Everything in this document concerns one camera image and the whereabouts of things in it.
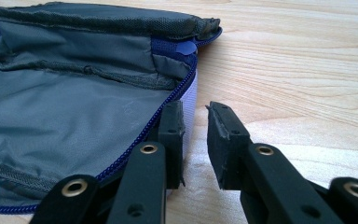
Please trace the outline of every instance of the wooden surface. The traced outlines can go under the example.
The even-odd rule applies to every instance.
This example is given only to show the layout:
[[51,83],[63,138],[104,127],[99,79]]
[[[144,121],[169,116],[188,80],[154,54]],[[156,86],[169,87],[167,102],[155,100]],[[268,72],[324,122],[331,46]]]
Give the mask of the wooden surface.
[[[29,6],[45,1],[0,1]],[[278,147],[325,187],[358,178],[358,1],[77,1],[220,18],[223,34],[199,50],[199,98],[186,188],[169,197],[167,223],[246,223],[239,193],[218,189],[207,156],[210,101],[227,104],[254,142]],[[0,216],[26,223],[29,216]]]

